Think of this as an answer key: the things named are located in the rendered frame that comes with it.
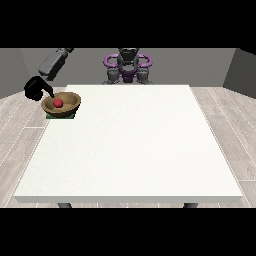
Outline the green square pad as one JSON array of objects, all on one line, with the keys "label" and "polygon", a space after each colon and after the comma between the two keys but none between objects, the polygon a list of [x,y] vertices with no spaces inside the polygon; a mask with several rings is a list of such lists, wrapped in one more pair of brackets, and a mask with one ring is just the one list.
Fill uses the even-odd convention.
[{"label": "green square pad", "polygon": [[46,119],[74,119],[76,113],[72,113],[70,115],[67,115],[65,113],[60,113],[60,114],[55,114],[55,115],[50,115],[46,114]]}]

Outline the brown wooden bowl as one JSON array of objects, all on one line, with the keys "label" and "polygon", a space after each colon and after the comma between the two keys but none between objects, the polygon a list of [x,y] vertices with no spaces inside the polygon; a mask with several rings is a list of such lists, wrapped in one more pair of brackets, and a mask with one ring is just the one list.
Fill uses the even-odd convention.
[{"label": "brown wooden bowl", "polygon": [[[54,106],[54,101],[56,99],[62,100],[63,106],[61,108]],[[42,101],[41,107],[44,112],[52,118],[72,119],[80,107],[80,104],[81,97],[78,94],[74,92],[59,92],[55,93],[54,97],[46,97]]]}]

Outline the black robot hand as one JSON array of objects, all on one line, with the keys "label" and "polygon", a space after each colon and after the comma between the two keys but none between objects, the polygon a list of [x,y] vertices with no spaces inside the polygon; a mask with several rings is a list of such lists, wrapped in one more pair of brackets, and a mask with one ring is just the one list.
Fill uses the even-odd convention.
[{"label": "black robot hand", "polygon": [[53,88],[40,76],[32,77],[24,86],[25,96],[28,99],[39,101],[46,91],[51,97],[54,97]]}]

